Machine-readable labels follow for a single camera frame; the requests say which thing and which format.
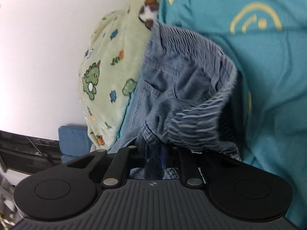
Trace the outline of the dark window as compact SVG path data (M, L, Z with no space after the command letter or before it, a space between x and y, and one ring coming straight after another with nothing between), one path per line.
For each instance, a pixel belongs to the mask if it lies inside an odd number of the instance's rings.
M62 164L59 141L1 131L1 168L25 174Z

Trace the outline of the blue denim jeans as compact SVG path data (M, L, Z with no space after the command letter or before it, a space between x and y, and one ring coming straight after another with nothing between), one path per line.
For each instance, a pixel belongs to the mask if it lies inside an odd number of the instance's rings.
M162 151L174 144L199 152L212 149L240 159L238 147L219 139L219 118L237 80L234 62L222 48L191 30L155 23L122 136L111 148L145 146L146 163L133 179L176 179Z

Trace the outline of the teal patterned bed sheet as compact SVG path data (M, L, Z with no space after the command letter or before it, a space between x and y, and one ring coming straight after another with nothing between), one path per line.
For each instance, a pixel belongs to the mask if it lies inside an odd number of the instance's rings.
M241 158L292 186L287 219L306 229L306 0L160 0L159 21L211 39L241 73Z

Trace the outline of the blue cushioned headboard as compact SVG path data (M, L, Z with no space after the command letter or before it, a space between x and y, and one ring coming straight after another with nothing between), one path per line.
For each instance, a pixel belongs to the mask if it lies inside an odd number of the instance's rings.
M86 127L60 126L58 135L62 163L67 163L90 152L92 141L88 137Z

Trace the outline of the green dinosaur fleece blanket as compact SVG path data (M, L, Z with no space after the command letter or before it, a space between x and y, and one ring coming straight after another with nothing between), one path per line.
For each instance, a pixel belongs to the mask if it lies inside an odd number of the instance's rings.
M109 150L119 137L158 10L159 0L128 0L93 30L78 72L91 151Z

